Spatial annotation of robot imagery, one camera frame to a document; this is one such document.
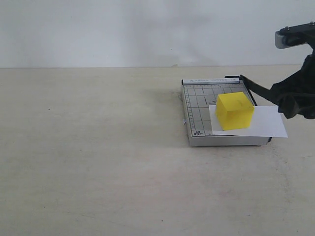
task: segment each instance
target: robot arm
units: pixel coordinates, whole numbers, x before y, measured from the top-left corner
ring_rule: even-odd
[[[285,80],[266,89],[243,75],[248,89],[276,104],[279,113],[287,119],[300,114],[307,119],[315,119],[315,23],[285,27],[276,32],[275,45],[284,49],[301,44],[309,44],[313,53],[308,55],[302,68]]]

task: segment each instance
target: yellow cube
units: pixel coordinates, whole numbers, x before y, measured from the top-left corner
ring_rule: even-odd
[[[223,130],[248,128],[254,106],[243,92],[218,95],[216,116]]]

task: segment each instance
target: table surface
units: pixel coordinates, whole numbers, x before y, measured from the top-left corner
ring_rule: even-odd
[[[270,88],[298,69],[1,69],[1,234],[314,235],[315,121],[262,147],[189,147],[180,97],[181,79]]]

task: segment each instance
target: paper cutter base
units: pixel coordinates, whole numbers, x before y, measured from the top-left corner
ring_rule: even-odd
[[[268,144],[270,137],[218,136],[212,134],[209,104],[215,105],[218,94],[244,92],[255,105],[242,80],[238,83],[202,84],[200,80],[182,83],[182,98],[187,135],[191,146],[258,146]]]

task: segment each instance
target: white paper sheet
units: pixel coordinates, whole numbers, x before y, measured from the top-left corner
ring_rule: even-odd
[[[215,114],[216,106],[209,105],[212,132],[215,135],[235,135],[252,137],[281,137],[287,138],[287,133],[278,107],[255,106],[251,126],[246,129],[224,131]]]

